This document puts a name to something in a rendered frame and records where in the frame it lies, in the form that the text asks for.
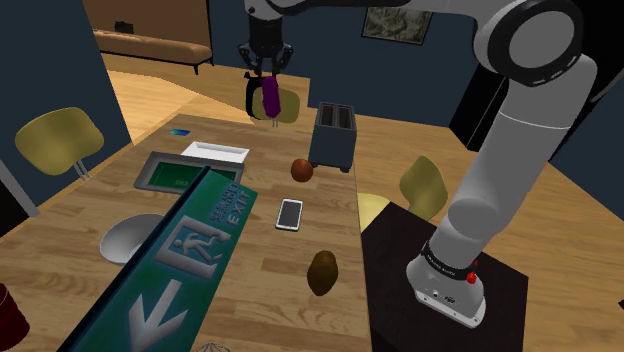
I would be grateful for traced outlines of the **dark red container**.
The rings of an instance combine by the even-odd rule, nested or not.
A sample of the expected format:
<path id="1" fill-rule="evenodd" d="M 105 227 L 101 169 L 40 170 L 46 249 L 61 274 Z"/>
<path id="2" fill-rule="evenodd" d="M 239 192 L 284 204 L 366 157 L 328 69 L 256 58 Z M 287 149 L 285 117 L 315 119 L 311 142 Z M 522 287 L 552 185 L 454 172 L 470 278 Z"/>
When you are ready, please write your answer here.
<path id="1" fill-rule="evenodd" d="M 8 288 L 0 283 L 0 352 L 18 345 L 29 330 L 30 325 Z"/>

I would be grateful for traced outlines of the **purple elongated object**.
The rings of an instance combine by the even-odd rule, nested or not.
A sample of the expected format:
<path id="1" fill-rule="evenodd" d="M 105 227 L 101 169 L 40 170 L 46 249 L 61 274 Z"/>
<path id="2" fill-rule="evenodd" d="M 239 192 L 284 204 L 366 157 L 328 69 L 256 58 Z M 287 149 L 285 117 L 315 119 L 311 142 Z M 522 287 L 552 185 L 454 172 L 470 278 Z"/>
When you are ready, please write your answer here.
<path id="1" fill-rule="evenodd" d="M 262 104 L 269 118 L 276 118 L 281 112 L 279 85 L 275 76 L 262 78 Z"/>

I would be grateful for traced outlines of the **grey tray with green inside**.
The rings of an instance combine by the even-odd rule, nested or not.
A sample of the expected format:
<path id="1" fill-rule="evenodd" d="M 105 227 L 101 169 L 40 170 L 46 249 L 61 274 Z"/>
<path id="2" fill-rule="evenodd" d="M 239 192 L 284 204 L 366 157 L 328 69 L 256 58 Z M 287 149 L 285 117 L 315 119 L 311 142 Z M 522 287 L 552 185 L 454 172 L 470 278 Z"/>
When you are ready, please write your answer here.
<path id="1" fill-rule="evenodd" d="M 215 159 L 152 151 L 140 171 L 134 187 L 142 190 L 182 194 L 206 166 L 239 183 L 244 164 Z"/>

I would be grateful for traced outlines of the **brown sofa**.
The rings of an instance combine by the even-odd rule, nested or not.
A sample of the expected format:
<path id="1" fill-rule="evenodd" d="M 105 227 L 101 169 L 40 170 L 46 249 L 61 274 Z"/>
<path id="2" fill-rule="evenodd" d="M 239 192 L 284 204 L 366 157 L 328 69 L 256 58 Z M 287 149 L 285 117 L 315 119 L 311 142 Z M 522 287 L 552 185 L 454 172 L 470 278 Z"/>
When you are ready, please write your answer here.
<path id="1" fill-rule="evenodd" d="M 191 66 L 196 75 L 200 65 L 214 64 L 206 45 L 99 29 L 93 33 L 102 53 Z"/>

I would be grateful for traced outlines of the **dark robot stand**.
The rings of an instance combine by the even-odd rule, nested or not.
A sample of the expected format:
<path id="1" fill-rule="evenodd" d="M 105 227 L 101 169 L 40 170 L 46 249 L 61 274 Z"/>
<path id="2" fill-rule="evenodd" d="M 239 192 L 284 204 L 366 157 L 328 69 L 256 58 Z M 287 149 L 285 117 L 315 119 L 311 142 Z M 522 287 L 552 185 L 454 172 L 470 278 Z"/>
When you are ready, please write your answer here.
<path id="1" fill-rule="evenodd" d="M 373 352 L 523 352 L 528 277 L 478 257 L 486 312 L 474 329 L 419 303 L 406 276 L 436 226 L 390 202 L 362 233 Z"/>

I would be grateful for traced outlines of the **framed wall picture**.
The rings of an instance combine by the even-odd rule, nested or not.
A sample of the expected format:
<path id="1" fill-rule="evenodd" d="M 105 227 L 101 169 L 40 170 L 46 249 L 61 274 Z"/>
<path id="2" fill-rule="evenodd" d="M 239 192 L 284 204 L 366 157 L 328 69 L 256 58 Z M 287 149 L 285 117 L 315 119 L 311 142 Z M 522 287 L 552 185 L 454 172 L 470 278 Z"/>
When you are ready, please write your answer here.
<path id="1" fill-rule="evenodd" d="M 362 36 L 422 45 L 433 13 L 404 8 L 369 7 Z"/>

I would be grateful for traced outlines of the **dark grey toaster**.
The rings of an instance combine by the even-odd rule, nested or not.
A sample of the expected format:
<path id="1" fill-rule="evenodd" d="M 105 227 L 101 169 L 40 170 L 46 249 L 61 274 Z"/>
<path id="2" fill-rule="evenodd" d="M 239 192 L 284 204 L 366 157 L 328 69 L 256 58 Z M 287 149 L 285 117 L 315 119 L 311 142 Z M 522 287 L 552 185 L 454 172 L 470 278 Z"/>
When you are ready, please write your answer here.
<path id="1" fill-rule="evenodd" d="M 311 137 L 308 161 L 348 173 L 352 167 L 357 127 L 352 106 L 321 102 Z"/>

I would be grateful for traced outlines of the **olive yellow chair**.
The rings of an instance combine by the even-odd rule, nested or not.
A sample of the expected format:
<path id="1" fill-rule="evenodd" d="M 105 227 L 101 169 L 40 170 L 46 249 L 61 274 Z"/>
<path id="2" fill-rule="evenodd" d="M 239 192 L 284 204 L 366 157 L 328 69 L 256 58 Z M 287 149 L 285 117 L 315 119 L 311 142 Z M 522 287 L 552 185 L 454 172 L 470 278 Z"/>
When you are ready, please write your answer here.
<path id="1" fill-rule="evenodd" d="M 82 180 L 91 177 L 83 159 L 98 152 L 104 136 L 80 108 L 67 107 L 40 115 L 15 135 L 16 148 L 35 168 L 51 176 L 73 168 Z"/>
<path id="2" fill-rule="evenodd" d="M 438 166 L 427 156 L 419 156 L 405 171 L 399 189 L 408 201 L 408 211 L 429 221 L 438 214 L 448 200 L 448 190 Z M 375 194 L 357 194 L 359 227 L 364 231 L 390 200 Z"/>
<path id="3" fill-rule="evenodd" d="M 270 118 L 265 114 L 265 110 L 262 104 L 262 89 L 257 88 L 253 94 L 253 100 L 251 101 L 251 112 L 255 118 L 260 120 L 271 121 L 272 126 L 277 128 L 282 124 L 292 124 L 299 116 L 300 112 L 300 98 L 294 91 L 279 88 L 280 99 L 280 113 L 276 118 Z"/>

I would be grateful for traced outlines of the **white smartphone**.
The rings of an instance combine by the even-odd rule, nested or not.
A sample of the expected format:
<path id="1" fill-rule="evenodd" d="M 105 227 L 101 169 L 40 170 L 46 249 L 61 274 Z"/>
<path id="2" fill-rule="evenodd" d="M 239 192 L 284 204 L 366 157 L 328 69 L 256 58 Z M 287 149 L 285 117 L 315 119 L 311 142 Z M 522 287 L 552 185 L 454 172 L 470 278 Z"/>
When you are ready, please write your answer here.
<path id="1" fill-rule="evenodd" d="M 280 230 L 297 232 L 300 228 L 303 202 L 284 198 L 281 201 L 275 227 Z"/>

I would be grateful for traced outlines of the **green exit sign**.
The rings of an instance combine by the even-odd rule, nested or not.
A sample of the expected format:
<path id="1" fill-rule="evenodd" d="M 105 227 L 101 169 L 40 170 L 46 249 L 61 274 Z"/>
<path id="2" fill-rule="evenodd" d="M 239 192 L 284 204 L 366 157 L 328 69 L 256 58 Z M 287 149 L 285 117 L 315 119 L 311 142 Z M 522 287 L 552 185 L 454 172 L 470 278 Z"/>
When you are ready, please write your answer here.
<path id="1" fill-rule="evenodd" d="M 57 352 L 190 352 L 256 197 L 204 167 Z"/>

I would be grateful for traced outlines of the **brown potato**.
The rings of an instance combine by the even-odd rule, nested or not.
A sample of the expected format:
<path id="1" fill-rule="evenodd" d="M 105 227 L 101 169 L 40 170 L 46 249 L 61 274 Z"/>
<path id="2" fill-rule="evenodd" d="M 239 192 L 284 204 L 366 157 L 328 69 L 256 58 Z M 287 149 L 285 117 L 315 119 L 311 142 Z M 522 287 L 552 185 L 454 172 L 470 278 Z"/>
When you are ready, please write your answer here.
<path id="1" fill-rule="evenodd" d="M 331 251 L 322 250 L 315 254 L 308 270 L 307 283 L 316 296 L 327 294 L 338 279 L 338 266 Z"/>

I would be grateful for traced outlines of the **white rectangular tray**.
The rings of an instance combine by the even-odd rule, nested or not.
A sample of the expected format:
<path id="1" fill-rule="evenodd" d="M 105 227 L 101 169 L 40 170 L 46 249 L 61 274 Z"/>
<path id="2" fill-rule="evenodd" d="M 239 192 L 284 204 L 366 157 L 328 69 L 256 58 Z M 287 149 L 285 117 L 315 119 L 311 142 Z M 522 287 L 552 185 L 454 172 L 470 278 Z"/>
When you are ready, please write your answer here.
<path id="1" fill-rule="evenodd" d="M 243 163 L 248 153 L 247 148 L 194 141 L 182 152 L 182 155 Z"/>

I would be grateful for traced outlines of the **brown round fruit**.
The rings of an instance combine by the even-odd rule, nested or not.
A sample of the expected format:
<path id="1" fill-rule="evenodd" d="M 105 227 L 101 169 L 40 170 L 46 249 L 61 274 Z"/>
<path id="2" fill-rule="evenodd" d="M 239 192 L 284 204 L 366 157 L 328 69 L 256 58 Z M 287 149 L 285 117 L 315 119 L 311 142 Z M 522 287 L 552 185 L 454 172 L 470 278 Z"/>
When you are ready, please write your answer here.
<path id="1" fill-rule="evenodd" d="M 313 176 L 313 171 L 312 164 L 306 159 L 298 158 L 291 165 L 291 176 L 300 183 L 309 181 Z"/>

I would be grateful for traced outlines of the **white bowl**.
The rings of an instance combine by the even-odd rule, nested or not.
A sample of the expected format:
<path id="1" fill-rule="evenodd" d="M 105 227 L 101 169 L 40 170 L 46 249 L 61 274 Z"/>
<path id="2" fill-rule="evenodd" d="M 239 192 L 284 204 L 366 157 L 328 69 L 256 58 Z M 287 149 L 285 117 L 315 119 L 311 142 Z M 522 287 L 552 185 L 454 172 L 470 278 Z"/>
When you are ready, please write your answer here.
<path id="1" fill-rule="evenodd" d="M 146 213 L 118 222 L 102 237 L 101 255 L 110 263 L 124 266 L 162 219 L 163 215 Z"/>

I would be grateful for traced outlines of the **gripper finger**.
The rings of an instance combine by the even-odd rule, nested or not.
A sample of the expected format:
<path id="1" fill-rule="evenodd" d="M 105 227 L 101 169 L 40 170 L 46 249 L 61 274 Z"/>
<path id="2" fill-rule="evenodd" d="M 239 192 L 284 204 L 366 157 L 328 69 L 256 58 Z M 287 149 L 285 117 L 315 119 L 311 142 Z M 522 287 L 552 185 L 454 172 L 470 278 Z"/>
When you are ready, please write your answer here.
<path id="1" fill-rule="evenodd" d="M 262 58 L 252 51 L 248 43 L 239 45 L 238 52 L 250 70 L 256 74 L 262 73 Z"/>
<path id="2" fill-rule="evenodd" d="M 271 59 L 271 69 L 273 75 L 280 74 L 287 67 L 293 52 L 294 49 L 290 44 L 283 44 L 280 56 L 274 56 Z"/>

